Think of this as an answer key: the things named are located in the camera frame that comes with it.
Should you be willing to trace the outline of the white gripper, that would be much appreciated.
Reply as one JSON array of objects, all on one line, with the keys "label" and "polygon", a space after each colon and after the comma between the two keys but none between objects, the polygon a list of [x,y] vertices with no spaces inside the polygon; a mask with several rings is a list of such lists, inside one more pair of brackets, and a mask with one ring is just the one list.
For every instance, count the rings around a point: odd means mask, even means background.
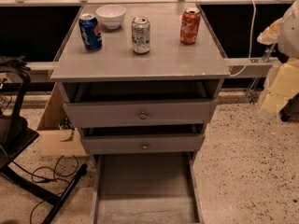
[{"label": "white gripper", "polygon": [[[257,37],[264,45],[279,42],[279,29],[283,19],[279,18],[265,28]],[[285,105],[299,93],[299,60],[292,60],[270,70],[259,98],[258,114],[263,119],[276,116]]]}]

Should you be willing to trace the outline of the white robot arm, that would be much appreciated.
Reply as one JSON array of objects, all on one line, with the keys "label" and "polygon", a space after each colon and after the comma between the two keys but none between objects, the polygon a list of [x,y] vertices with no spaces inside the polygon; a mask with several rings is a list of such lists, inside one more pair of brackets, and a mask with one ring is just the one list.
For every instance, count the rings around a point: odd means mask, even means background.
[{"label": "white robot arm", "polygon": [[292,3],[282,18],[260,33],[257,41],[265,45],[277,44],[278,51],[288,57],[278,69],[261,105],[265,114],[278,114],[282,120],[287,120],[299,93],[299,0]]}]

